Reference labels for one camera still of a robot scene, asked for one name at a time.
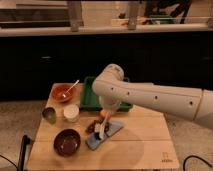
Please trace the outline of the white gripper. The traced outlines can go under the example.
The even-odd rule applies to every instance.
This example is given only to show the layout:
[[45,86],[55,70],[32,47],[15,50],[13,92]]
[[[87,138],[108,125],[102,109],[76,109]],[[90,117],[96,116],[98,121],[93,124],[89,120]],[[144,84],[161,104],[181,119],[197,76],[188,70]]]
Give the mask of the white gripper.
[[119,100],[102,97],[102,96],[99,97],[99,103],[102,107],[102,110],[108,111],[110,116],[116,113],[116,111],[119,109],[119,106],[121,104]]

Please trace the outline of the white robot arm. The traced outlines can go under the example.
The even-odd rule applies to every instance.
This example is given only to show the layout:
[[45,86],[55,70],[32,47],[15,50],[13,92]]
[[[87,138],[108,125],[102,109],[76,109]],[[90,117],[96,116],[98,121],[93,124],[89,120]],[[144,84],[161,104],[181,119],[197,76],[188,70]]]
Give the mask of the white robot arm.
[[213,130],[213,91],[124,81],[124,71],[107,65],[95,78],[92,89],[101,107],[117,110],[121,102],[182,117]]

